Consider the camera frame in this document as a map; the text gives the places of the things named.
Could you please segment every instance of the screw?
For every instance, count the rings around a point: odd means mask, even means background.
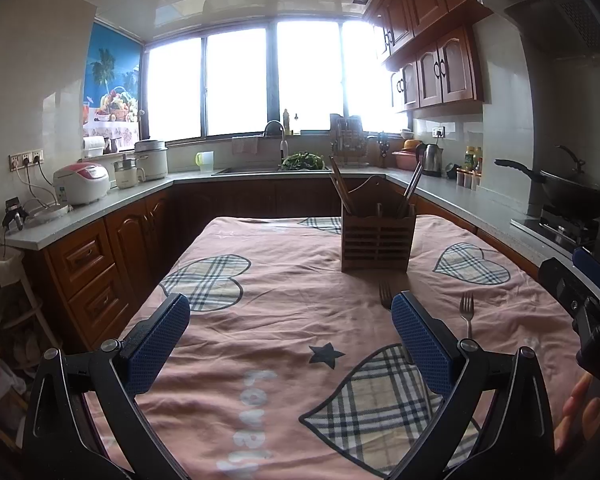
[[[536,353],[534,352],[534,350],[532,348],[529,348],[528,346],[520,347],[520,353],[527,359],[533,359],[534,357],[536,357]]]
[[[111,352],[118,348],[118,340],[117,339],[107,339],[100,345],[100,350],[103,352]]]
[[[53,359],[54,357],[56,357],[58,355],[58,349],[57,348],[49,348],[46,352],[45,352],[45,359]]]
[[[475,352],[479,346],[478,343],[473,339],[462,339],[460,342],[460,348],[465,352]]]

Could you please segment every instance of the metal fork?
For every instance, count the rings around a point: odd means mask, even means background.
[[[380,290],[380,303],[387,310],[391,310],[391,304],[394,302],[394,297],[391,294],[391,288],[389,287],[388,282],[380,282],[379,283]]]
[[[474,295],[465,293],[460,299],[460,316],[466,321],[466,336],[473,339],[471,320],[474,318]]]

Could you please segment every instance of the wall mural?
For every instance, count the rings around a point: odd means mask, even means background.
[[[140,140],[141,52],[141,44],[99,23],[93,24],[84,72],[82,136],[103,137],[104,153],[129,150]],[[86,141],[85,147],[87,144],[99,146],[99,140]],[[99,155],[99,150],[94,148],[84,155]]]

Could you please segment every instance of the rice cooker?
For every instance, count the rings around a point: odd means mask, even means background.
[[[147,180],[167,176],[167,147],[163,140],[140,140],[136,142],[136,164],[144,170]]]
[[[109,173],[93,162],[70,164],[54,173],[54,188],[61,205],[90,204],[109,191]]]

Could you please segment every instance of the dark blue star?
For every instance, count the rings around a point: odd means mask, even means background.
[[[336,359],[344,355],[342,352],[334,350],[331,343],[327,343],[325,346],[309,345],[309,348],[314,353],[309,359],[309,363],[325,363],[331,370],[336,367]]]

